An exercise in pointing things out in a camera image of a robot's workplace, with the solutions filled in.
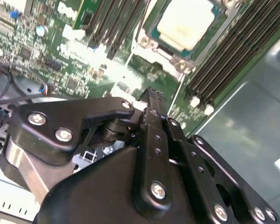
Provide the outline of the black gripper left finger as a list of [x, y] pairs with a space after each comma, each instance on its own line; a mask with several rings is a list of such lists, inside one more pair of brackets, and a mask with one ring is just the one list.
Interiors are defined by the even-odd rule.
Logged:
[[137, 151], [132, 198], [145, 218], [170, 209], [167, 115], [163, 94], [148, 88], [140, 111], [120, 97], [76, 99], [18, 106], [0, 156], [3, 173], [24, 185], [42, 205], [59, 182], [111, 155]]

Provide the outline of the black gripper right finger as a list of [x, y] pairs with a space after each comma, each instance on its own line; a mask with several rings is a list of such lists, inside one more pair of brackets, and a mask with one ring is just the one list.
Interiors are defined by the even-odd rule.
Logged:
[[161, 224], [279, 224], [276, 211], [199, 135], [165, 117], [173, 187]]

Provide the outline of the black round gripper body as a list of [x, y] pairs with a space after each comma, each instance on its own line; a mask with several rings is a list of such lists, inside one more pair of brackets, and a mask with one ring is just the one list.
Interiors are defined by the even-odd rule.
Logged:
[[173, 201], [157, 219], [135, 208], [132, 187], [137, 151], [130, 147], [89, 165], [59, 182], [46, 195], [36, 224], [206, 224], [208, 218], [189, 198], [180, 169], [170, 163]]

